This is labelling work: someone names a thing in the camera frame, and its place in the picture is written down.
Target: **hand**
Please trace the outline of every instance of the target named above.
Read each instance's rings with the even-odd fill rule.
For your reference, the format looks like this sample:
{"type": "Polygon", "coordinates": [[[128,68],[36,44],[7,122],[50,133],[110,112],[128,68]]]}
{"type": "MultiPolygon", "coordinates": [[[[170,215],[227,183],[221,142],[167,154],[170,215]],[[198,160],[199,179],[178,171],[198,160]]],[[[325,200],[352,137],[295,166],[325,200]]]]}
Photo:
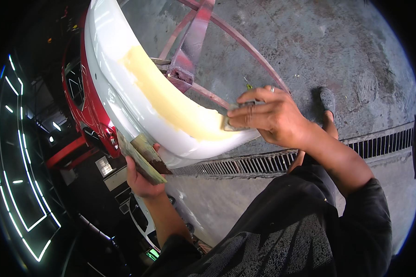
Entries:
{"type": "MultiPolygon", "coordinates": [[[[154,150],[159,151],[160,145],[155,143],[154,150]]],[[[136,163],[133,158],[126,156],[126,181],[133,192],[145,199],[153,199],[165,191],[165,184],[151,185],[139,172],[136,170],[136,163]]]]}
{"type": "Polygon", "coordinates": [[[256,128],[269,143],[282,147],[304,149],[311,141],[314,123],[303,117],[291,96],[271,86],[244,92],[238,103],[248,100],[265,102],[228,111],[230,124],[234,127],[256,128]]]}

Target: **forearm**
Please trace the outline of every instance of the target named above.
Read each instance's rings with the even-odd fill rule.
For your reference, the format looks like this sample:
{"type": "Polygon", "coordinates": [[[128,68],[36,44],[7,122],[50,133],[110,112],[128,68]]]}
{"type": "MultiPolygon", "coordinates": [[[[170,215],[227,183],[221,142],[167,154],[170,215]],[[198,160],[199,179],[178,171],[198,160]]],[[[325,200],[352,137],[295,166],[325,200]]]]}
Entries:
{"type": "Polygon", "coordinates": [[[152,199],[143,199],[143,201],[154,220],[160,247],[163,247],[163,244],[171,235],[180,235],[189,242],[192,241],[188,228],[172,206],[165,192],[152,199]]]}
{"type": "Polygon", "coordinates": [[[304,150],[328,172],[344,197],[374,178],[371,169],[353,149],[312,123],[304,150]]]}

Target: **red car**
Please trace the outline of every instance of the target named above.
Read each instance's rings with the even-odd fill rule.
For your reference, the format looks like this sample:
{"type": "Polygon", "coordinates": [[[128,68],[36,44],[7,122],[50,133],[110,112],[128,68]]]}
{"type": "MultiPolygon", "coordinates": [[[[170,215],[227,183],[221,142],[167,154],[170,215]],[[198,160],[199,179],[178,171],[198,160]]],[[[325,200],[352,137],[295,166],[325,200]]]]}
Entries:
{"type": "Polygon", "coordinates": [[[116,128],[105,112],[97,95],[86,60],[84,32],[76,34],[63,55],[61,80],[65,96],[76,123],[88,145],[97,147],[106,155],[120,155],[116,128]]]}

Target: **car tail light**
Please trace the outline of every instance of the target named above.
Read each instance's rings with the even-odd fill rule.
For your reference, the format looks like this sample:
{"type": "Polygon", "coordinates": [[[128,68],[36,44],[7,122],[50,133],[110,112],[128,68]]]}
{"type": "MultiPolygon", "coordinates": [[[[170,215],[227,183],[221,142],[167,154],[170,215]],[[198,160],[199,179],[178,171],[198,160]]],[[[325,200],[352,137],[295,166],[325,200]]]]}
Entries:
{"type": "Polygon", "coordinates": [[[105,130],[105,136],[106,136],[106,138],[108,138],[108,140],[111,142],[111,144],[114,147],[114,149],[117,150],[119,148],[119,143],[117,141],[116,132],[111,127],[108,127],[108,126],[106,126],[103,123],[100,123],[100,124],[102,125],[103,129],[105,130]]]}

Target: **drain grate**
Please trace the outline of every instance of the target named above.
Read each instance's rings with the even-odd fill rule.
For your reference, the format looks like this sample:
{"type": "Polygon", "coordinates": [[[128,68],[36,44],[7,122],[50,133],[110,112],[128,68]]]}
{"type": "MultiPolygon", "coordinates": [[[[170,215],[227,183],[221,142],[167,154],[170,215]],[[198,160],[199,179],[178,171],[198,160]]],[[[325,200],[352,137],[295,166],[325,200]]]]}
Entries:
{"type": "MultiPolygon", "coordinates": [[[[388,154],[399,153],[413,145],[414,122],[395,128],[359,136],[342,141],[355,150],[367,162],[381,160],[388,154]]],[[[297,149],[279,152],[210,160],[179,169],[172,169],[176,175],[212,175],[225,177],[272,177],[287,172],[296,158],[297,149]]]]}

